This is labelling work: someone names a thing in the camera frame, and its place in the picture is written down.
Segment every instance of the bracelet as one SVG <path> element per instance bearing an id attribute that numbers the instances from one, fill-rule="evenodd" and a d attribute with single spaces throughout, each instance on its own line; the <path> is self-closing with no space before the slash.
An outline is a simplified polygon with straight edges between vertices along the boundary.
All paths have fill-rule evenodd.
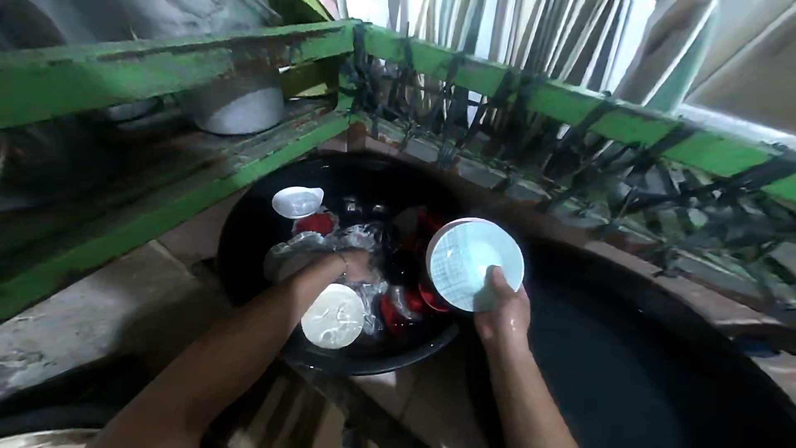
<path id="1" fill-rule="evenodd" d="M 342 258 L 342 260 L 343 260 L 343 263 L 345 263 L 345 271 L 343 272 L 343 275 L 342 275 L 342 276 L 343 276 L 343 277 L 346 277 L 346 276 L 348 275 L 348 260 L 346 260 L 346 259 L 345 259 L 345 257 L 343 256 L 343 254 L 342 254 L 342 253 L 341 253 L 339 250 L 337 250 L 337 249 L 332 249 L 332 250 L 333 250 L 333 251 L 334 251 L 334 252 L 335 252 L 337 255 L 339 255 L 339 256 L 340 256 L 340 258 Z"/>

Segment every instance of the black basin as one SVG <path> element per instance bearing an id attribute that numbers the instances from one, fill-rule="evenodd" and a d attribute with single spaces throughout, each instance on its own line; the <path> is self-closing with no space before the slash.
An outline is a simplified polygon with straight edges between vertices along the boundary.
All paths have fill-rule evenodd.
<path id="1" fill-rule="evenodd" d="M 581 448 L 796 446 L 787 395 L 677 297 L 585 250 L 538 242 L 525 253 L 529 343 Z M 486 358 L 463 333 L 470 397 L 502 446 Z"/>
<path id="2" fill-rule="evenodd" d="M 242 305 L 270 286 L 263 275 L 266 252 L 291 237 L 291 220 L 271 208 L 274 193 L 285 187 L 321 187 L 324 205 L 341 210 L 345 196 L 360 202 L 385 204 L 388 219 L 410 206 L 426 205 L 446 218 L 457 218 L 460 205 L 442 185 L 422 171 L 394 159 L 375 155 L 325 155 L 292 163 L 257 182 L 227 218 L 218 250 L 218 269 L 230 301 Z M 284 348 L 288 362 L 339 375 L 372 375 L 422 360 L 458 335 L 449 316 L 438 316 L 403 339 L 384 338 L 325 350 L 306 340 L 300 328 Z"/>

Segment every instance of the forearm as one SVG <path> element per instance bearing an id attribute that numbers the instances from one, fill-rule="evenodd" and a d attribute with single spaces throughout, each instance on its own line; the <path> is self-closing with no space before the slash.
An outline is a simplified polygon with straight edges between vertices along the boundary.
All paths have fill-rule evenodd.
<path id="1" fill-rule="evenodd" d="M 487 348 L 506 446 L 577 447 L 527 342 L 523 342 Z"/>
<path id="2" fill-rule="evenodd" d="M 263 374 L 304 312 L 344 271 L 337 255 L 321 257 L 214 325 L 114 418 L 103 431 L 114 439 L 107 446 L 120 446 L 124 437 L 119 433 L 147 427 L 198 441 L 210 422 Z"/>

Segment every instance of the green wooden frame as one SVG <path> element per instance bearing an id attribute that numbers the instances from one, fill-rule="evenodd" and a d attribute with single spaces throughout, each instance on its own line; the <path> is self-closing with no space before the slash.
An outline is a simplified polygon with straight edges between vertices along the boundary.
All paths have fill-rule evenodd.
<path id="1" fill-rule="evenodd" d="M 353 52 L 354 27 L 347 20 L 284 26 L 225 37 L 168 41 L 129 41 L 0 53 L 0 128 L 54 116 L 180 92 L 241 73 L 300 65 Z M 393 62 L 404 61 L 404 39 L 395 32 L 365 25 L 365 52 Z M 425 41 L 410 42 L 415 68 L 445 79 L 455 52 Z M 493 96 L 504 65 L 465 57 L 453 82 Z M 519 73 L 513 79 L 519 87 Z M 341 85 L 347 85 L 341 77 Z M 516 101 L 513 94 L 509 101 Z M 598 93 L 549 81 L 540 84 L 524 107 L 577 125 L 607 99 Z M 671 116 L 612 101 L 615 108 L 589 130 L 612 140 L 653 145 L 677 125 Z M 224 169 L 193 170 L 142 195 L 108 216 L 75 224 L 57 238 L 42 239 L 15 254 L 9 272 L 0 273 L 0 319 L 8 318 L 91 269 L 118 257 L 197 212 L 246 187 L 274 169 L 343 132 L 355 120 L 351 98 L 340 95 L 338 108 L 309 121 L 296 120 L 238 143 L 225 154 Z M 247 157 L 236 157 L 247 154 Z M 775 157 L 778 150 L 720 132 L 698 130 L 664 156 L 711 175 L 729 176 Z M 796 202 L 796 176 L 764 188 Z"/>

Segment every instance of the white bowl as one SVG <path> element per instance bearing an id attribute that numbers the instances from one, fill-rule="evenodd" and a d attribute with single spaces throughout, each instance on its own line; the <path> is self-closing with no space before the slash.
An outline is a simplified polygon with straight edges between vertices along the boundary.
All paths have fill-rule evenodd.
<path id="1" fill-rule="evenodd" d="M 479 220 L 451 226 L 430 251 L 431 282 L 448 304 L 464 311 L 494 307 L 496 297 L 487 276 L 490 266 L 501 266 L 506 282 L 515 291 L 525 275 L 520 246 L 493 222 Z"/>
<path id="2" fill-rule="evenodd" d="M 318 211 L 323 203 L 321 188 L 288 187 L 276 192 L 271 206 L 280 216 L 301 219 Z"/>
<path id="3" fill-rule="evenodd" d="M 304 336 L 320 348 L 343 348 L 362 332 L 365 304 L 345 285 L 333 283 L 321 292 L 301 318 Z"/>
<path id="4" fill-rule="evenodd" d="M 442 226 L 437 230 L 431 240 L 428 242 L 428 246 L 426 246 L 426 272 L 428 275 L 431 276 L 431 253 L 434 252 L 434 248 L 437 246 L 439 239 L 451 228 L 454 226 L 458 226 L 463 222 L 491 222 L 481 218 L 459 218 L 455 219 L 451 222 L 448 222 L 446 225 Z"/>

